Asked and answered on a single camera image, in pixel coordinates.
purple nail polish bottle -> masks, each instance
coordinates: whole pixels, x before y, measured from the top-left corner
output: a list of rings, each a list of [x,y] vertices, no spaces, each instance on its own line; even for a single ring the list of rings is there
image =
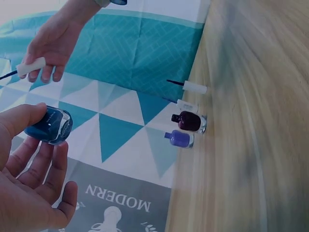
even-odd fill
[[[173,146],[192,148],[194,143],[194,135],[182,133],[178,130],[173,130],[172,133],[165,133],[164,138],[169,139]]]
[[[203,134],[207,127],[207,118],[188,111],[182,111],[179,115],[172,115],[173,122],[185,131],[194,131]]]

hand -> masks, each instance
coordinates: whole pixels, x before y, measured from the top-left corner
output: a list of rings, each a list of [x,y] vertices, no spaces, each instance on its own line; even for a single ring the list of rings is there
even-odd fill
[[[68,144],[42,143],[30,168],[20,174],[39,141],[28,137],[10,154],[12,139],[27,126],[39,122],[46,105],[20,105],[0,113],[0,232],[36,232],[65,228],[76,208],[77,185],[68,182],[59,198],[67,170]],[[52,166],[45,179],[50,162]]]
[[[47,65],[42,71],[42,82],[49,82],[54,67],[53,81],[60,81],[82,28],[82,24],[57,13],[39,29],[28,46],[24,61],[31,64],[36,58],[45,57]],[[40,70],[36,70],[29,73],[29,81],[35,82],[39,72]]]

white triangle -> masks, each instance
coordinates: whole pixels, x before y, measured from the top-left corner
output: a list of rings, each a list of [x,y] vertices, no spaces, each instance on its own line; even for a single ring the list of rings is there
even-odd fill
[[[88,137],[83,154],[79,158],[79,161],[92,166],[102,164],[99,117],[96,119],[97,122]]]
[[[168,104],[159,114],[157,114],[146,126],[161,131],[178,130],[176,122],[171,121],[172,114],[179,114],[180,110],[175,103]]]
[[[170,166],[169,169],[161,177],[158,185],[161,185],[167,188],[172,188],[174,176],[175,176],[175,164],[172,164],[172,166]]]
[[[5,62],[3,70],[0,70],[0,76],[4,76],[12,71],[11,62],[9,59],[0,58],[1,62]],[[11,81],[12,77],[9,76],[0,80],[0,86],[5,86]]]
[[[98,81],[92,81],[85,88],[69,94],[61,101],[98,112]]]
[[[7,86],[13,89],[17,89],[23,92],[29,92],[31,86],[33,85],[33,83],[29,82],[28,79],[21,79],[17,82],[8,84]]]
[[[22,139],[26,139],[26,138],[28,137],[28,135],[22,131],[22,132],[18,135],[18,137],[20,137],[20,138],[22,138]]]
[[[137,132],[101,164],[100,168],[155,184],[159,182],[159,175],[145,128]]]
[[[26,98],[27,98],[27,93],[25,93],[23,96],[21,96],[20,98],[18,98],[12,105],[10,105],[9,107],[7,107],[6,109],[4,109],[3,111],[9,110],[13,107],[19,106],[21,104],[24,104],[26,102]]]
[[[63,88],[63,78],[59,82],[51,81],[49,84],[36,87],[35,89],[31,90],[30,93],[59,100],[62,88]]]
[[[59,108],[59,101],[57,101],[55,104],[51,105],[52,107],[55,107],[55,108]]]
[[[140,101],[136,91],[130,91],[106,106],[101,113],[123,121],[144,126]]]
[[[0,98],[1,98],[1,95],[2,95],[4,89],[5,88],[0,88]]]
[[[87,143],[91,143],[89,138],[94,127],[98,127],[98,120],[99,116],[96,114],[71,132],[67,138],[67,142],[69,144],[68,157],[75,160],[80,160],[82,155],[86,155],[83,153],[83,149],[86,147]]]

gray fabric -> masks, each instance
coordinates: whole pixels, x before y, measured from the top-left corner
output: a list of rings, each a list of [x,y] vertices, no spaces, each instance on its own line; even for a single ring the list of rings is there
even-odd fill
[[[107,7],[110,4],[110,0],[94,0],[100,7]]]

white bottle cap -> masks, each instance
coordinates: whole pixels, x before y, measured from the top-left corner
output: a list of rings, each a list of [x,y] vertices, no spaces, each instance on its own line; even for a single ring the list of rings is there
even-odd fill
[[[180,100],[180,99],[177,100],[177,107],[181,111],[189,111],[189,112],[192,112],[192,113],[198,112],[198,106],[197,105],[188,103],[188,102]]]
[[[16,66],[16,70],[17,70],[17,75],[19,77],[23,76],[23,75],[26,75],[34,70],[38,70],[38,69],[41,69],[43,67],[45,67],[46,65],[46,60],[44,57],[40,57],[40,58],[37,58],[32,64],[19,64]]]
[[[207,91],[206,86],[198,85],[189,81],[184,82],[183,90],[188,90],[191,92],[205,94]]]

